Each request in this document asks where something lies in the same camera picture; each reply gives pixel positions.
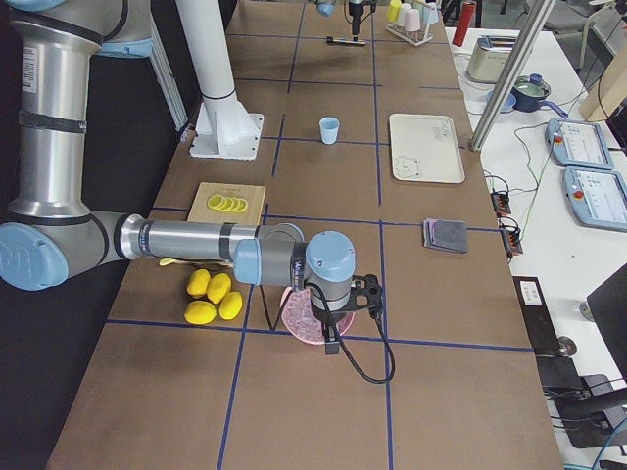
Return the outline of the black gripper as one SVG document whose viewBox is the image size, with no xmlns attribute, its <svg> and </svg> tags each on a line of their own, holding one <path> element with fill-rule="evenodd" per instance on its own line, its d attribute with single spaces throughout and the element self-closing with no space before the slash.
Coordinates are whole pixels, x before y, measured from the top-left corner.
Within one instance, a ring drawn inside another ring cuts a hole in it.
<svg viewBox="0 0 627 470">
<path fill-rule="evenodd" d="M 351 18 L 351 30 L 354 41 L 359 40 L 361 31 L 361 20 L 364 15 L 365 1 L 364 0 L 348 0 L 348 15 Z"/>
<path fill-rule="evenodd" d="M 317 293 L 310 293 L 313 316 L 323 324 L 324 352 L 326 355 L 339 353 L 338 329 L 349 329 L 353 314 L 346 311 L 332 311 L 330 303 L 325 303 Z"/>
</svg>

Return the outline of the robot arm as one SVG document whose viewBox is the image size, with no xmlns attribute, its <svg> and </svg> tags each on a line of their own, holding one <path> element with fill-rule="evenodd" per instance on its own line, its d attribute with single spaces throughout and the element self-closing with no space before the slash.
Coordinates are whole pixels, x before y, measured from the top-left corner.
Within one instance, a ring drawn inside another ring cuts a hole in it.
<svg viewBox="0 0 627 470">
<path fill-rule="evenodd" d="M 335 9 L 337 2 L 335 0 L 315 0 L 316 11 L 324 16 L 330 17 Z M 350 38 L 338 38 L 328 36 L 326 38 L 327 44 L 337 45 L 350 45 L 350 46 L 364 46 L 365 42 L 360 40 L 360 33 L 362 23 L 370 16 L 372 16 L 377 8 L 376 1 L 367 0 L 349 0 L 344 2 L 343 14 L 347 23 L 351 26 Z"/>
<path fill-rule="evenodd" d="M 12 13 L 1 1 L 1 222 L 7 221 L 5 205 L 18 194 L 20 154 L 17 118 L 17 50 L 20 41 L 9 25 Z M 194 115 L 200 92 L 175 1 L 152 1 L 151 13 L 165 42 L 167 59 L 182 93 L 183 110 Z M 96 58 L 91 60 L 82 196 L 91 209 L 148 214 L 161 190 L 181 130 L 173 130 L 166 98 L 148 59 Z M 1 281 L 1 362 L 68 370 L 84 368 L 96 345 L 119 286 L 127 261 L 113 261 L 79 274 L 61 285 L 37 293 L 10 287 Z M 2 450 L 1 468 L 43 469 L 52 444 L 41 445 L 35 456 L 17 457 L 26 450 Z"/>
</svg>

